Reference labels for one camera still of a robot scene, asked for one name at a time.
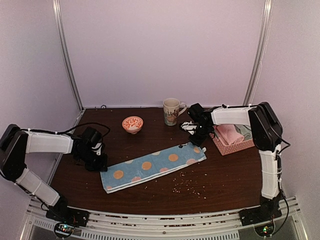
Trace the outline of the large pink towel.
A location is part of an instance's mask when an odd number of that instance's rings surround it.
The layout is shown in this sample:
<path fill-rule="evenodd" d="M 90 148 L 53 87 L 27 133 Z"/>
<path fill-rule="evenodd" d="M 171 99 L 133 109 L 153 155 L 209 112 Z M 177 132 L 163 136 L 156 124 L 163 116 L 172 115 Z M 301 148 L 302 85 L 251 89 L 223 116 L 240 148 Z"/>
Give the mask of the large pink towel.
<path fill-rule="evenodd" d="M 245 137 L 238 133 L 233 124 L 223 124 L 216 127 L 222 139 L 228 145 L 241 143 L 245 140 Z"/>

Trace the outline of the blue patterned cloth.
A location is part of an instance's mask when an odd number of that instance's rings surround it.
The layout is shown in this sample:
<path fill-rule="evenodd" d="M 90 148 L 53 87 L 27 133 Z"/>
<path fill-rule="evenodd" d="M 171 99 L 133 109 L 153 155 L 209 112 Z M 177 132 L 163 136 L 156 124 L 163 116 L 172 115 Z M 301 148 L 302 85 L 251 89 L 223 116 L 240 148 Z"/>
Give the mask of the blue patterned cloth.
<path fill-rule="evenodd" d="M 112 165 L 100 172 L 102 187 L 111 194 L 148 182 L 206 160 L 206 151 L 188 142 Z"/>

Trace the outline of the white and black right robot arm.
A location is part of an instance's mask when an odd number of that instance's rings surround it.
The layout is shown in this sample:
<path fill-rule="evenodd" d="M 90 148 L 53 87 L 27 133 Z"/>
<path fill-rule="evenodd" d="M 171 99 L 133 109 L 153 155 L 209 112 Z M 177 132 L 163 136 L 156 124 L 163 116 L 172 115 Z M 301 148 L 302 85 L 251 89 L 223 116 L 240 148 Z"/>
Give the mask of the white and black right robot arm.
<path fill-rule="evenodd" d="M 215 126 L 243 125 L 251 129 L 252 140 L 259 150 L 262 172 L 260 206 L 256 210 L 259 220 L 268 220 L 278 209 L 281 198 L 281 144 L 283 128 L 268 102 L 258 105 L 215 106 L 203 108 L 199 103 L 190 106 L 187 114 L 192 119 L 189 141 L 200 146 Z"/>

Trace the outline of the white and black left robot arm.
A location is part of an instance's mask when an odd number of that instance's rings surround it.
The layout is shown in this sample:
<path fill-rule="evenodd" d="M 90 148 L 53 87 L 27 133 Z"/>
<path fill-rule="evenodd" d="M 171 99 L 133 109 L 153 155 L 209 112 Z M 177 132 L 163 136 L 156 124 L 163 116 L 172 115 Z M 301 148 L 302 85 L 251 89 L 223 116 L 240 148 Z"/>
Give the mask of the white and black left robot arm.
<path fill-rule="evenodd" d="M 108 156 L 103 153 L 103 138 L 103 134 L 90 126 L 74 135 L 70 130 L 23 129 L 10 124 L 0 138 L 0 173 L 4 179 L 39 199 L 61 222 L 67 222 L 72 218 L 67 199 L 28 168 L 26 156 L 72 155 L 76 161 L 84 163 L 87 171 L 106 171 Z"/>

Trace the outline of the white mug with coral pattern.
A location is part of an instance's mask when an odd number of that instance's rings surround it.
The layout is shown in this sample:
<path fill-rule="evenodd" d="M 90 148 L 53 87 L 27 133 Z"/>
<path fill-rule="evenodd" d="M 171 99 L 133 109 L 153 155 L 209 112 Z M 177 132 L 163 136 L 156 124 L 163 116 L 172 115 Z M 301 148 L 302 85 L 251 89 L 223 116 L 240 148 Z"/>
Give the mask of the white mug with coral pattern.
<path fill-rule="evenodd" d="M 175 126 L 178 122 L 178 117 L 187 109 L 184 102 L 176 98 L 167 98 L 163 101 L 164 122 L 167 126 Z"/>

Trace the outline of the pink perforated plastic basket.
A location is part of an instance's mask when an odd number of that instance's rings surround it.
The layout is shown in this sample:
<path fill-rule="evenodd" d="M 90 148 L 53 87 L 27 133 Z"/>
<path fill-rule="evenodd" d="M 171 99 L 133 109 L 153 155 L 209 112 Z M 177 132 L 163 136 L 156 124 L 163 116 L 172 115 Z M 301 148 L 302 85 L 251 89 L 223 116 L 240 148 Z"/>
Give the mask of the pink perforated plastic basket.
<path fill-rule="evenodd" d="M 253 138 L 249 140 L 244 140 L 240 143 L 228 145 L 220 136 L 217 130 L 217 125 L 214 127 L 214 133 L 211 133 L 210 136 L 222 156 L 236 153 L 254 146 Z"/>

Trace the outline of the grey-green folded towel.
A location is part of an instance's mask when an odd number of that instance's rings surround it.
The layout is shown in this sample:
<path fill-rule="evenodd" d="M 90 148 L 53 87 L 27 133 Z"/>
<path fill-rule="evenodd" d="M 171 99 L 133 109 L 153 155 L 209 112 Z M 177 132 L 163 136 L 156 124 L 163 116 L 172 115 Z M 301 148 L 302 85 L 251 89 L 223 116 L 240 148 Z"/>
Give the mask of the grey-green folded towel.
<path fill-rule="evenodd" d="M 252 137 L 252 131 L 251 131 L 251 128 L 249 126 L 236 124 L 235 125 L 235 129 L 239 134 L 244 136 L 244 140 L 245 141 L 250 140 L 250 139 L 253 138 Z"/>

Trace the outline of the red and white patterned bowl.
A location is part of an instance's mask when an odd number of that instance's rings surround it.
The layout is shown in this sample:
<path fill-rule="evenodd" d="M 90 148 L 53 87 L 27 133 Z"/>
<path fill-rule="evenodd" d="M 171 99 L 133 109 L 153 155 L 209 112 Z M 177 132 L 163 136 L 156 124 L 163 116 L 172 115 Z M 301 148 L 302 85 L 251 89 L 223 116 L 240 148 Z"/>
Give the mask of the red and white patterned bowl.
<path fill-rule="evenodd" d="M 130 134 L 137 134 L 143 127 L 144 121 L 139 116 L 129 116 L 122 121 L 123 129 Z"/>

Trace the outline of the left round circuit board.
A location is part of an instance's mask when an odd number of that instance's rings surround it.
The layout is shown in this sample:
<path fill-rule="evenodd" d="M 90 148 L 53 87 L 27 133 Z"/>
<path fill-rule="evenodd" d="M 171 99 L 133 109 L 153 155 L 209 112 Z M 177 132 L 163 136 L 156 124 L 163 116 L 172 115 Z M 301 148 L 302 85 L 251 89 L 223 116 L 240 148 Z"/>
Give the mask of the left round circuit board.
<path fill-rule="evenodd" d="M 65 222 L 58 222 L 54 225 L 53 232 L 54 234 L 61 239 L 70 237 L 75 231 L 73 225 L 69 225 Z"/>

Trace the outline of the round circuit board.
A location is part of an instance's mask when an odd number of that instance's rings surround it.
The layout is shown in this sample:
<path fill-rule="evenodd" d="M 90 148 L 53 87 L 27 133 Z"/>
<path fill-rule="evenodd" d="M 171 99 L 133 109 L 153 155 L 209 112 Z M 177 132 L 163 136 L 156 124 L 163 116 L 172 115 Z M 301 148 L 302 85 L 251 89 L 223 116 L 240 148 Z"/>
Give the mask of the round circuit board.
<path fill-rule="evenodd" d="M 254 227 L 255 233 L 262 238 L 270 237 L 275 231 L 275 224 L 272 222 L 257 225 Z"/>
<path fill-rule="evenodd" d="M 65 222 L 58 222 L 54 225 L 53 232 L 54 234 L 61 239 L 70 237 L 75 231 L 73 225 L 69 225 Z"/>

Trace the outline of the aluminium front rail frame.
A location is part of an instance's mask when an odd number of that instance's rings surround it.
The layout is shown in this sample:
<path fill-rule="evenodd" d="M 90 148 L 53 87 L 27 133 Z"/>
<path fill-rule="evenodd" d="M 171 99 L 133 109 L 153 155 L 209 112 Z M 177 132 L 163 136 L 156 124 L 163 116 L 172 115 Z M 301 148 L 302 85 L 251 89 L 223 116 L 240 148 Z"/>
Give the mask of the aluminium front rail frame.
<path fill-rule="evenodd" d="M 282 215 L 244 226 L 239 209 L 182 215 L 137 215 L 89 211 L 87 225 L 69 240 L 263 240 L 262 229 L 275 227 L 273 240 L 307 240 L 305 220 L 295 197 L 280 201 Z"/>

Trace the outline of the aluminium right corner post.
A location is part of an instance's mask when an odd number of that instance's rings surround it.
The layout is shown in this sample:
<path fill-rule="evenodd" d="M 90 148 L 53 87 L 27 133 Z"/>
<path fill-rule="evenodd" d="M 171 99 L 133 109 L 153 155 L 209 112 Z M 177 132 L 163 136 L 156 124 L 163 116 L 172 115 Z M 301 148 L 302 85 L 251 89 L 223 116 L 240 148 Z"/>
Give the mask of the aluminium right corner post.
<path fill-rule="evenodd" d="M 253 103 L 253 99 L 257 90 L 257 86 L 258 86 L 258 82 L 259 82 L 260 74 L 262 70 L 263 57 L 267 48 L 268 39 L 270 35 L 273 5 L 274 5 L 273 0 L 264 1 L 264 8 L 263 8 L 263 14 L 261 19 L 256 54 L 253 61 L 253 66 L 252 66 L 252 71 L 251 71 L 249 82 L 248 82 L 248 87 L 243 100 L 243 105 L 250 105 Z"/>

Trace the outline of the aluminium corner post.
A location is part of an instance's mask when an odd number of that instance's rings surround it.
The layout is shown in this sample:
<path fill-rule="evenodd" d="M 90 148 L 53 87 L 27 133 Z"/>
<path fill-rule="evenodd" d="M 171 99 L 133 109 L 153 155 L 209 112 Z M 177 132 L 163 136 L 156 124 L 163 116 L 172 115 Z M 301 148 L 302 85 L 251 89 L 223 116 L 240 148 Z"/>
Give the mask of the aluminium corner post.
<path fill-rule="evenodd" d="M 66 40 L 66 35 L 65 35 L 64 25 L 63 25 L 62 12 L 61 12 L 61 3 L 59 0 L 53 0 L 52 5 L 53 5 L 54 18 L 57 26 L 57 31 L 58 31 L 58 37 L 59 37 L 61 50 L 62 50 L 63 62 L 66 69 L 66 74 L 71 86 L 71 91 L 75 99 L 77 108 L 81 112 L 84 109 L 84 107 L 80 98 L 80 93 L 76 84 L 72 63 L 71 63 L 71 59 L 68 51 L 67 40 Z"/>
<path fill-rule="evenodd" d="M 253 99 L 257 90 L 257 86 L 258 86 L 258 82 L 259 82 L 260 74 L 262 70 L 263 57 L 267 48 L 268 39 L 270 35 L 273 5 L 274 5 L 273 0 L 264 1 L 264 8 L 263 8 L 263 14 L 261 19 L 256 54 L 253 61 L 253 66 L 252 66 L 252 71 L 251 71 L 249 82 L 248 82 L 248 87 L 243 100 L 243 105 L 250 105 L 253 103 Z"/>

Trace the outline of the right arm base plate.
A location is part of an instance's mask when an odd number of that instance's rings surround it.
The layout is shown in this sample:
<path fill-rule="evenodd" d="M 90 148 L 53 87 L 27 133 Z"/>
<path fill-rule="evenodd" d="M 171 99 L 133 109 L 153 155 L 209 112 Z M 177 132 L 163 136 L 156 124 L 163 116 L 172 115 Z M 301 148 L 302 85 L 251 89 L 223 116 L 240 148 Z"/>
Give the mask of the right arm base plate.
<path fill-rule="evenodd" d="M 245 208 L 238 212 L 242 226 L 256 225 L 282 216 L 280 209 L 265 210 L 261 206 Z"/>

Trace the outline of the aluminium left corner post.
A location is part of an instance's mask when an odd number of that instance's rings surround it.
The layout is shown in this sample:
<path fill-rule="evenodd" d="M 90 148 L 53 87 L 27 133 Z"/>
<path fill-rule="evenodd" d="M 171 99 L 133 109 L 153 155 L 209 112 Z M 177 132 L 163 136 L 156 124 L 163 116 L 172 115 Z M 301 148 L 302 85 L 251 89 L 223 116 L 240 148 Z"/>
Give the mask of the aluminium left corner post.
<path fill-rule="evenodd" d="M 71 63 L 71 59 L 68 51 L 67 40 L 66 40 L 66 35 L 65 35 L 64 25 L 63 25 L 62 12 L 61 12 L 61 3 L 59 0 L 53 0 L 52 5 L 53 5 L 54 18 L 57 26 L 57 31 L 58 31 L 58 37 L 59 37 L 61 50 L 62 50 L 63 62 L 66 69 L 66 74 L 71 86 L 71 91 L 75 99 L 77 108 L 81 112 L 84 109 L 84 107 L 80 98 L 80 93 L 76 84 L 72 63 Z"/>

